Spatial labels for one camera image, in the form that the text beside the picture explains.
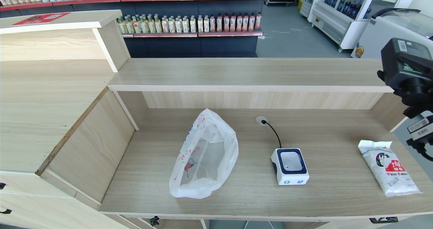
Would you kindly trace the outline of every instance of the white plastic bag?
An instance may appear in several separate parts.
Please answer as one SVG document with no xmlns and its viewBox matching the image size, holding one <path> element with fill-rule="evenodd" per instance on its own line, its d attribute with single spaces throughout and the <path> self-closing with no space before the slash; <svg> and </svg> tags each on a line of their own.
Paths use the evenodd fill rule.
<svg viewBox="0 0 433 229">
<path fill-rule="evenodd" d="M 227 180 L 239 154 L 235 131 L 206 109 L 194 121 L 170 178 L 172 196 L 202 199 Z"/>
<path fill-rule="evenodd" d="M 391 151 L 391 143 L 361 140 L 358 147 L 387 197 L 421 193 Z"/>
</svg>

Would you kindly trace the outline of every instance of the blue bottle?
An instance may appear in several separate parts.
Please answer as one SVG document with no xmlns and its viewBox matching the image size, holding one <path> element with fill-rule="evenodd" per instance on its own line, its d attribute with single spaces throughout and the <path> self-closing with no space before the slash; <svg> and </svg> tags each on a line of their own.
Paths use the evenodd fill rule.
<svg viewBox="0 0 433 229">
<path fill-rule="evenodd" d="M 345 1 L 346 1 L 346 0 L 340 0 L 340 3 L 338 4 L 338 7 L 337 7 L 337 11 L 340 11 L 340 12 L 341 12 L 341 10 L 342 10 L 343 7 L 344 7 L 344 3 L 345 3 Z"/>
<path fill-rule="evenodd" d="M 356 7 L 356 1 L 353 1 L 353 3 L 350 4 L 349 10 L 346 13 L 347 16 L 349 16 L 349 17 L 351 16 L 351 13 L 352 13 L 354 7 Z"/>
</svg>

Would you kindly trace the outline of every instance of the wooden panel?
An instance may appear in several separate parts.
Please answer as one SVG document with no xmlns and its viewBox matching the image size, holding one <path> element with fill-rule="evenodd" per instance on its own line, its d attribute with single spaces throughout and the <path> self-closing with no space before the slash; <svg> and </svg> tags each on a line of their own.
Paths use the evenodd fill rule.
<svg viewBox="0 0 433 229">
<path fill-rule="evenodd" d="M 1 192 L 71 198 L 75 196 L 74 192 L 70 190 L 57 189 L 57 186 L 47 183 L 34 173 L 19 173 L 0 170 L 0 182 L 6 184 Z"/>
<path fill-rule="evenodd" d="M 364 109 L 382 93 L 350 92 L 143 92 L 149 108 Z"/>
<path fill-rule="evenodd" d="M 110 81 L 117 91 L 393 92 L 380 59 L 129 59 Z"/>
<path fill-rule="evenodd" d="M 34 173 L 114 75 L 106 64 L 2 62 L 0 169 Z"/>
<path fill-rule="evenodd" d="M 1 61 L 105 59 L 92 29 L 50 30 L 1 36 Z"/>
<path fill-rule="evenodd" d="M 134 217 L 273 221 L 347 221 L 433 212 L 431 180 L 370 111 L 215 109 L 236 132 L 240 146 L 236 165 L 210 197 L 174 198 L 168 181 L 189 128 L 201 111 L 149 109 L 100 211 Z M 306 185 L 278 186 L 270 162 L 278 141 L 269 127 L 255 123 L 258 115 L 268 118 L 283 147 L 302 150 L 310 174 Z M 423 193 L 385 197 L 358 149 L 361 139 L 393 141 L 391 148 Z"/>
<path fill-rule="evenodd" d="M 126 229 L 73 198 L 0 193 L 0 199 L 2 211 L 12 210 L 11 214 L 0 214 L 4 224 L 32 229 Z"/>
<path fill-rule="evenodd" d="M 139 91 L 119 91 L 117 93 L 121 97 L 125 108 L 129 111 L 134 122 L 138 124 L 138 129 L 140 129 L 148 110 L 143 93 Z"/>
<path fill-rule="evenodd" d="M 134 133 L 113 92 L 108 91 L 65 142 L 48 169 L 101 202 Z"/>
<path fill-rule="evenodd" d="M 402 103 L 401 97 L 392 93 L 385 93 L 371 111 L 383 126 L 392 132 L 407 119 L 403 115 L 405 109 L 407 109 L 407 106 Z"/>
<path fill-rule="evenodd" d="M 123 218 L 120 215 L 106 215 L 107 217 L 111 218 L 114 221 L 117 221 L 118 223 L 124 225 L 125 227 L 129 229 L 141 229 L 140 227 L 134 225 L 133 223 L 129 222 L 126 218 Z"/>
<path fill-rule="evenodd" d="M 71 12 L 54 21 L 44 24 L 26 24 L 13 26 L 22 20 L 30 18 L 32 15 L 2 18 L 0 19 L 0 34 L 21 33 L 21 32 L 36 32 L 45 30 L 60 30 L 60 29 L 82 29 L 82 28 L 100 28 L 115 20 L 118 16 L 122 16 L 121 10 L 96 10 L 85 12 Z"/>
<path fill-rule="evenodd" d="M 111 69 L 117 73 L 131 56 L 116 21 L 107 24 L 103 28 L 94 28 L 93 33 Z"/>
</svg>

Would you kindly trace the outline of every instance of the drawer handle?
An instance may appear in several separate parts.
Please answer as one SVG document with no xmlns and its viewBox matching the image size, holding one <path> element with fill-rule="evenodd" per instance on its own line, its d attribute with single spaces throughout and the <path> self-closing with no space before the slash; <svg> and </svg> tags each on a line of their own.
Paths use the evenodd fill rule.
<svg viewBox="0 0 433 229">
<path fill-rule="evenodd" d="M 380 217 L 378 219 L 376 219 L 376 218 L 370 218 L 370 221 L 373 224 L 393 223 L 393 222 L 398 222 L 398 218 L 396 216 L 393 216 L 393 217 Z"/>
<path fill-rule="evenodd" d="M 2 213 L 2 214 L 11 214 L 11 212 L 12 212 L 12 210 L 6 209 L 5 211 L 2 211 L 0 213 Z"/>
</svg>

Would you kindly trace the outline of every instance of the black handle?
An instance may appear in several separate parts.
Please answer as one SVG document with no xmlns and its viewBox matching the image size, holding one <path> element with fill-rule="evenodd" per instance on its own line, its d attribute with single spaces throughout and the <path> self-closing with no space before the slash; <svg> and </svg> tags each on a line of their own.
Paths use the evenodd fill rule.
<svg viewBox="0 0 433 229">
<path fill-rule="evenodd" d="M 376 219 L 376 218 L 370 218 L 370 221 L 373 224 L 394 223 L 394 222 L 398 222 L 398 218 L 396 216 L 392 216 L 392 217 L 380 217 L 378 219 Z"/>
<path fill-rule="evenodd" d="M 10 210 L 10 209 L 6 209 L 5 211 L 2 211 L 2 212 L 0 212 L 0 213 L 2 213 L 2 214 L 11 214 L 11 213 L 12 213 L 12 210 Z"/>
<path fill-rule="evenodd" d="M 372 19 L 376 19 L 377 17 L 380 17 L 382 15 L 384 15 L 387 12 L 391 12 L 391 11 L 398 11 L 398 12 L 421 12 L 421 10 L 418 9 L 410 9 L 410 8 L 385 8 L 382 10 L 379 10 L 377 13 L 375 13 L 371 18 Z"/>
</svg>

